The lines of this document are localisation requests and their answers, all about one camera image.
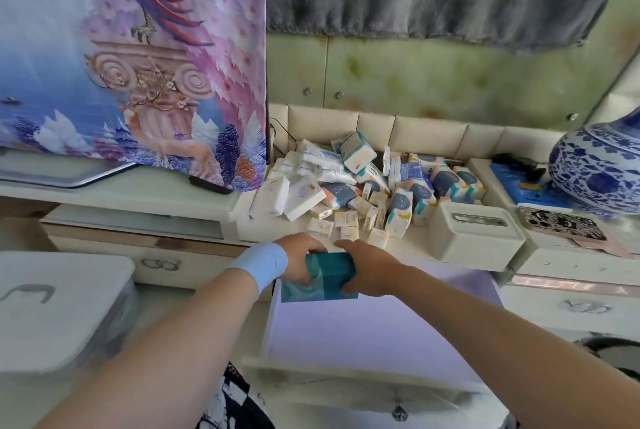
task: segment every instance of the storage box lid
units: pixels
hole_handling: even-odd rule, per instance
[[[504,208],[455,202],[441,202],[438,208],[442,209],[449,229],[456,234],[525,241],[524,234]]]
[[[119,255],[0,252],[0,373],[71,362],[131,279]]]

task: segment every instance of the vase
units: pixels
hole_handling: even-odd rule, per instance
[[[640,214],[640,107],[562,136],[549,156],[554,188],[604,217]]]

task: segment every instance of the forearm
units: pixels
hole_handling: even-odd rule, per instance
[[[225,271],[111,360],[38,429],[195,427],[257,296],[251,275]]]
[[[444,336],[523,427],[630,428],[640,384],[553,334],[419,269],[392,293]]]

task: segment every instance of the light blue wrist brace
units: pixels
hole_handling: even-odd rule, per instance
[[[274,279],[284,274],[289,264],[285,250],[273,242],[263,242],[245,250],[228,269],[248,272],[262,292]]]

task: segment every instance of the person's right hand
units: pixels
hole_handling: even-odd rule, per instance
[[[342,287],[343,293],[375,297],[391,294],[391,282],[396,274],[394,271],[403,267],[400,261],[385,250],[362,240],[339,240],[335,245],[346,250],[356,266],[356,276]]]

